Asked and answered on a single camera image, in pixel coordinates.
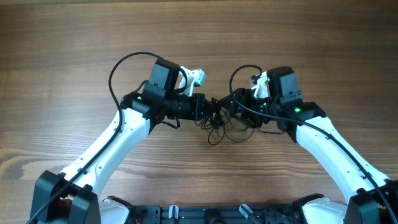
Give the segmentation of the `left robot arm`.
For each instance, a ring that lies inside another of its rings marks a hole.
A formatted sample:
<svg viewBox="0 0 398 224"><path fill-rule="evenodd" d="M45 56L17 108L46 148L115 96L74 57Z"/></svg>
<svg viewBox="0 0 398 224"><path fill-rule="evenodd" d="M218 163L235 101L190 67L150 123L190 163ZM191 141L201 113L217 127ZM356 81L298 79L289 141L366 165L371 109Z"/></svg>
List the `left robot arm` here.
<svg viewBox="0 0 398 224"><path fill-rule="evenodd" d="M58 174L46 170L36 180L29 223L132 223L130 203L99 197L120 163L165 119L197 121L208 114L202 86L206 73L157 57L149 80L116 102L111 124L75 161Z"/></svg>

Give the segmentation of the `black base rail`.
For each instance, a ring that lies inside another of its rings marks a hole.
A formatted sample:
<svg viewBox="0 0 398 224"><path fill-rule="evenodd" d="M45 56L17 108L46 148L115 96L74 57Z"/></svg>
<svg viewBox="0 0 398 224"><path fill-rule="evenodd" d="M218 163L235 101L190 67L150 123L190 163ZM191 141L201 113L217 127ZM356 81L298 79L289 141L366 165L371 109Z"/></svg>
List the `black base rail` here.
<svg viewBox="0 0 398 224"><path fill-rule="evenodd" d="M130 224L206 224L206 223L301 223L300 213L292 204L181 207L171 205L133 206L126 223Z"/></svg>

